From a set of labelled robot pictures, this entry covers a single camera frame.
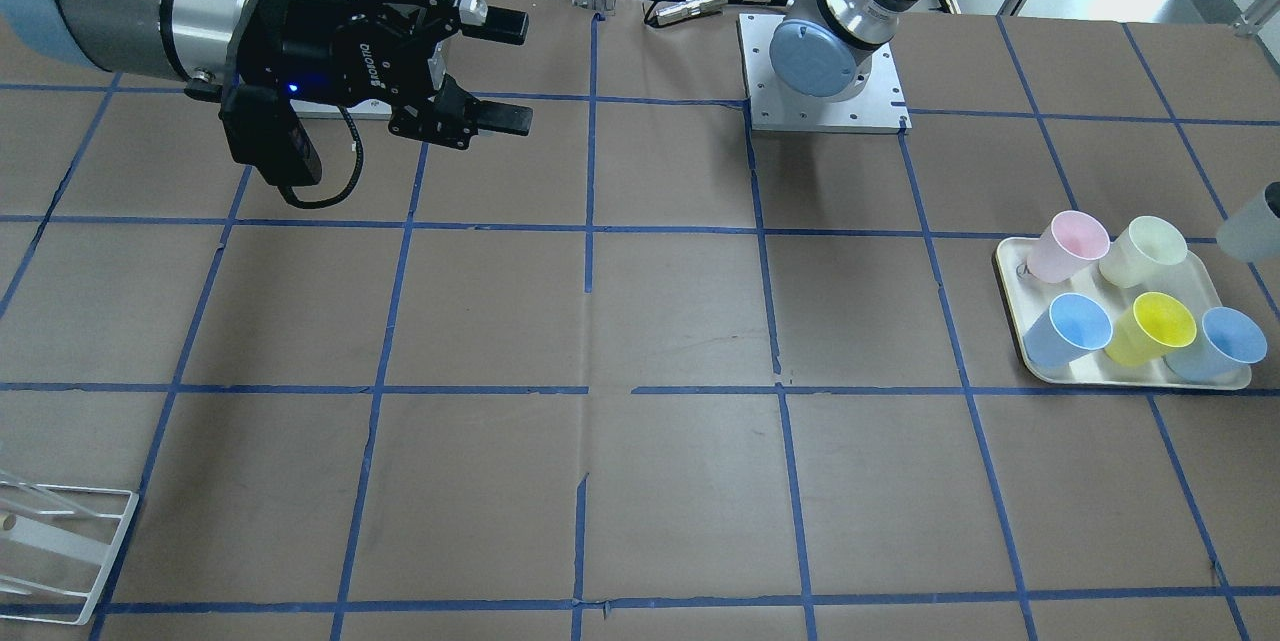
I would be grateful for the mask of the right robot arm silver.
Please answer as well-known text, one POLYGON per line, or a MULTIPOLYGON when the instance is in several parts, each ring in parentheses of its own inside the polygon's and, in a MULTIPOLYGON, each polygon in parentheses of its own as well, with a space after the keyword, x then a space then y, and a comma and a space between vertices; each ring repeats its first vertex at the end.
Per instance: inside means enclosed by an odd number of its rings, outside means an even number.
POLYGON ((529 17, 485 0, 3 0, 3 17, 45 56, 183 82, 219 105, 237 152, 306 148, 298 102, 387 104, 394 136, 448 148, 532 122, 442 61, 454 35, 524 44, 529 17))

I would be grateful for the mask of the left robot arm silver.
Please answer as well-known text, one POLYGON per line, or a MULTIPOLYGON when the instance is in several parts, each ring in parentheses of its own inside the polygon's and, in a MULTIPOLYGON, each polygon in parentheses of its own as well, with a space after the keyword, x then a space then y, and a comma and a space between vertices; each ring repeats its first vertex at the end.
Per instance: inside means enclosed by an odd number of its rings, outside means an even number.
POLYGON ((919 0, 794 0, 773 31, 772 70, 790 90, 850 99, 873 54, 919 0))

